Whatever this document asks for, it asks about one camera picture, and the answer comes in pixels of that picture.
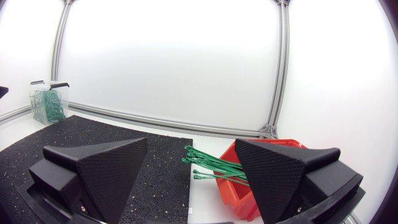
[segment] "speckled foam mat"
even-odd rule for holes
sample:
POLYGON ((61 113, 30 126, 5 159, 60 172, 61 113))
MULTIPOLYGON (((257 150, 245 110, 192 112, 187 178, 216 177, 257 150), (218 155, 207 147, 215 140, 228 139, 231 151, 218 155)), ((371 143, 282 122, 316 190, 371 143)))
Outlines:
POLYGON ((31 179, 28 168, 43 158, 43 146, 76 147, 148 138, 148 152, 124 207, 120 223, 186 223, 190 165, 180 162, 192 139, 173 138, 71 116, 0 152, 0 223, 40 223, 17 189, 31 179))

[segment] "red storage bin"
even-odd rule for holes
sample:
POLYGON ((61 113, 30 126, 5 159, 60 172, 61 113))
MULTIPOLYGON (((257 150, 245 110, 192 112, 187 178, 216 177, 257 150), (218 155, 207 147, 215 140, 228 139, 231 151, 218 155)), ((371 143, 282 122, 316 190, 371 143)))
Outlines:
MULTIPOLYGON (((283 146, 293 146, 304 149, 306 148, 301 143, 293 139, 275 139, 275 140, 250 139, 250 141, 280 144, 283 146)), ((220 159, 230 162, 239 162, 238 157, 236 156, 235 153, 235 142, 232 143, 232 145, 224 152, 224 154, 220 157, 220 159)), ((236 216, 238 216, 240 219, 246 219, 249 222, 253 221, 254 218, 260 216, 259 208, 256 204, 256 201, 254 199, 250 187, 221 178, 217 178, 216 181, 224 205, 230 203, 236 216)))

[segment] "metal rail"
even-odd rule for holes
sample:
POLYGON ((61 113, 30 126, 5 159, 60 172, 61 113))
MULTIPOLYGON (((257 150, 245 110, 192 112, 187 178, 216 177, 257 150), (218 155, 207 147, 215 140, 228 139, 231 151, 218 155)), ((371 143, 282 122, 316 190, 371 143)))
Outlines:
POLYGON ((282 100, 284 97, 287 66, 289 62, 289 0, 275 0, 279 6, 279 58, 274 96, 267 124, 259 131, 261 138, 275 139, 282 100))
POLYGON ((72 102, 69 102, 69 108, 77 112, 90 114, 97 117, 102 117, 124 123, 136 124, 149 128, 157 128, 181 133, 200 134, 221 138, 258 138, 260 136, 260 132, 256 130, 224 128, 202 124, 184 123, 179 121, 170 121, 159 118, 150 118, 146 116, 104 110, 101 108, 95 108, 93 106, 86 106, 72 102))
POLYGON ((65 30, 65 24, 67 23, 69 9, 72 2, 73 0, 64 0, 64 6, 62 9, 60 22, 58 24, 57 34, 55 35, 55 42, 54 42, 52 63, 51 63, 51 80, 53 81, 58 80, 58 63, 60 58, 62 36, 63 36, 63 31, 65 30))
POLYGON ((0 125, 30 113, 30 106, 16 109, 0 116, 0 125))

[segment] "white wall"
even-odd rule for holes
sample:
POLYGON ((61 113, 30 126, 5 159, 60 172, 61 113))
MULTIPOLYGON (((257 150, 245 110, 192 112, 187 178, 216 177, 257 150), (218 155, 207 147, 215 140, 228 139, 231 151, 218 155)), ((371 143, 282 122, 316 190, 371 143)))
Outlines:
POLYGON ((398 164, 398 45, 377 0, 290 3, 280 138, 339 147, 364 176, 355 210, 369 223, 398 164))
POLYGON ((7 0, 0 11, 0 115, 29 105, 29 83, 51 78, 61 1, 7 0))
POLYGON ((64 34, 59 78, 71 102, 229 128, 267 121, 274 1, 75 1, 64 34))

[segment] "white table surface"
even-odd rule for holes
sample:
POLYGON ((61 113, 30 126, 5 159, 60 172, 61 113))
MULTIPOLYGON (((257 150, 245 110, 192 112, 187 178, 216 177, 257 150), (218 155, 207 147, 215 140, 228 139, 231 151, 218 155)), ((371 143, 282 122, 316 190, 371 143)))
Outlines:
MULTIPOLYGON (((77 115, 81 116, 82 118, 92 119, 123 128, 145 131, 148 133, 180 138, 190 138, 193 139, 193 147, 215 157, 220 157, 234 141, 234 139, 228 138, 216 138, 147 128, 133 124, 126 124, 119 121, 98 118, 96 116, 71 110, 68 111, 68 115, 77 115)), ((0 125, 0 151, 44 127, 45 126, 43 124, 34 120, 31 114, 21 116, 10 122, 0 125)), ((206 169, 195 164, 192 165, 192 169, 206 172, 206 169)), ((223 204, 215 180, 195 180, 193 179, 192 173, 189 207, 191 213, 188 214, 188 223, 248 223, 246 220, 240 220, 238 217, 236 217, 230 205, 223 204)), ((250 222, 250 224, 257 223, 263 223, 261 217, 257 217, 250 222)))

